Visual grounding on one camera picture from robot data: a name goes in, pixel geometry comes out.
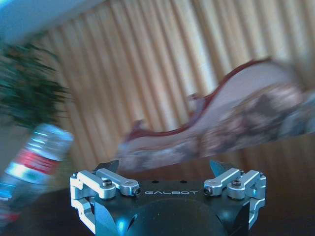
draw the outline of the wall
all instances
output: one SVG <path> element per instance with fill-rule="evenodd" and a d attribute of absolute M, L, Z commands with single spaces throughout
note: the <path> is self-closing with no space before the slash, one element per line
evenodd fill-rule
<path fill-rule="evenodd" d="M 55 26 L 103 0 L 0 0 L 0 37 L 21 42 L 33 32 Z"/>
<path fill-rule="evenodd" d="M 42 44 L 73 97 L 61 123 L 77 168 L 112 159 L 136 119 L 187 122 L 188 95 L 251 59 L 292 63 L 313 87 L 314 18 L 315 0 L 111 0 L 51 29 Z"/>

